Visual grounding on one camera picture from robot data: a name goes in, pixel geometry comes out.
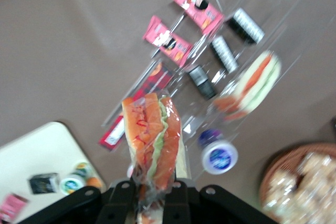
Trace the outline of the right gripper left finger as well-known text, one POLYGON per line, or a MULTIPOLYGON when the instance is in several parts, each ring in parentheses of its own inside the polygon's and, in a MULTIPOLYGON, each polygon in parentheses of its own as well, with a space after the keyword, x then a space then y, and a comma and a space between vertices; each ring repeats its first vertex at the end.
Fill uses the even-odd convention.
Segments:
POLYGON ((119 180, 103 193, 86 186, 20 223, 133 223, 135 191, 130 180, 119 180))

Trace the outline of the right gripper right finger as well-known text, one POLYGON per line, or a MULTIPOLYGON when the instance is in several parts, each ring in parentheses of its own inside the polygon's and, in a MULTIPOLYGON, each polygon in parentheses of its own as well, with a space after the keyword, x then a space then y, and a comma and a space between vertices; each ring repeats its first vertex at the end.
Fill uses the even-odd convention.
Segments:
POLYGON ((276 223, 218 185, 201 190, 177 181, 166 195, 163 223, 276 223))

